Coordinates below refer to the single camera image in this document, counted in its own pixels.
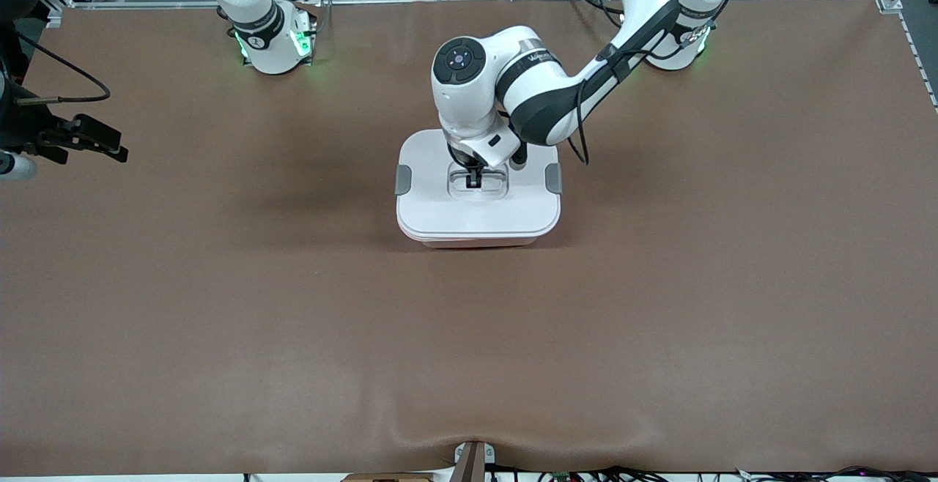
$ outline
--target brown table surface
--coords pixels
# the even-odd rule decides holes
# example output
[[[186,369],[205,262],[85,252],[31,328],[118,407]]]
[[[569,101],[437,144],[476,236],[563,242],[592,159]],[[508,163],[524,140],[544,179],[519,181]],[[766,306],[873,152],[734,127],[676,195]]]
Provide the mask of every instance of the brown table surface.
[[[443,41],[528,24],[569,71],[582,2],[336,7],[314,66],[239,64],[211,10],[68,11],[43,42],[124,132],[0,186],[0,472],[503,464],[938,470],[938,128],[872,0],[734,1],[562,151],[530,248],[398,230],[399,146]],[[38,94],[91,87],[37,57]]]

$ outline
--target circular button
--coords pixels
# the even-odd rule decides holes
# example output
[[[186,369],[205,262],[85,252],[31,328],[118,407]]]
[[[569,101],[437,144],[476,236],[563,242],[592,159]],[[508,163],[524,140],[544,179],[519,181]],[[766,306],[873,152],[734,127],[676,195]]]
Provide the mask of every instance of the circular button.
[[[446,54],[446,66],[448,66],[450,70],[457,72],[465,70],[466,66],[469,66],[469,64],[472,64],[472,52],[469,51],[469,48],[462,47],[461,45],[460,47],[451,49],[451,51]]]

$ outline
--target metal bracket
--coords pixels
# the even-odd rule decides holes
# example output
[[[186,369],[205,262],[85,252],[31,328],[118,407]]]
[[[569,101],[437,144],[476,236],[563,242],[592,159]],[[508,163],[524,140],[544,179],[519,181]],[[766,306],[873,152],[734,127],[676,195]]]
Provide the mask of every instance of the metal bracket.
[[[485,482],[485,464],[495,463],[495,448],[483,442],[465,442],[456,448],[456,468],[449,482]]]
[[[898,15],[902,11],[902,1],[876,0],[876,7],[883,15]]]
[[[456,463],[459,463],[459,458],[460,456],[462,456],[462,452],[465,449],[465,446],[471,445],[471,443],[478,443],[479,445],[483,446],[483,450],[485,451],[485,463],[495,463],[495,448],[493,448],[491,445],[488,445],[488,443],[483,443],[483,442],[460,443],[456,447],[456,456],[455,456]]]

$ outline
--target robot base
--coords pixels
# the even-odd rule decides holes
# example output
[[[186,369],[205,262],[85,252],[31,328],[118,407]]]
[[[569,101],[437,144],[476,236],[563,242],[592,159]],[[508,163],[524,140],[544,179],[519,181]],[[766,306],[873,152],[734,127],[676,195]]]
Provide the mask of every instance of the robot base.
[[[670,54],[671,51],[674,51],[674,49],[677,48],[677,45],[673,44],[673,42],[671,42],[670,45],[662,43],[659,46],[662,49],[659,51],[659,49],[656,48],[655,51],[663,54]],[[704,53],[704,49],[706,49],[706,37],[702,37],[700,41],[695,42],[695,44],[690,45],[690,47],[682,49],[682,51],[678,52],[677,55],[671,57],[670,59],[666,59],[666,61],[661,61],[661,59],[655,59],[654,57],[648,57],[646,58],[646,62],[656,67],[657,69],[665,70],[667,72],[676,72],[677,70],[682,70],[687,68],[687,66],[690,66],[691,62],[694,62],[694,59],[697,59],[697,55]]]
[[[309,12],[292,2],[275,3],[284,11],[284,28],[270,41],[269,48],[255,49],[238,39],[244,64],[271,75],[285,74],[299,64],[311,64],[316,42],[316,27],[309,20]]]
[[[486,169],[478,189],[466,188],[466,171],[450,158],[439,129],[409,137],[398,163],[398,225],[430,248],[528,245],[560,220],[555,147],[529,146],[519,171]]]

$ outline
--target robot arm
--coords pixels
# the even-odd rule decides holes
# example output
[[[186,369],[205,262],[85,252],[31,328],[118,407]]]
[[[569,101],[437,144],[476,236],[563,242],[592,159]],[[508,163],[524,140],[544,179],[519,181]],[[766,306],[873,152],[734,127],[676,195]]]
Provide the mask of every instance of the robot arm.
[[[245,58],[265,74],[284,74],[312,56],[315,29],[309,13],[288,1],[215,0]]]
[[[433,98],[454,154],[495,167],[522,142],[550,146],[565,141],[688,13],[681,0],[622,2],[624,23],[618,34],[572,77],[529,28],[443,45],[433,62]],[[708,25],[699,24],[704,29],[690,32],[690,42],[708,31]],[[496,101],[506,109],[513,132],[498,116]]]

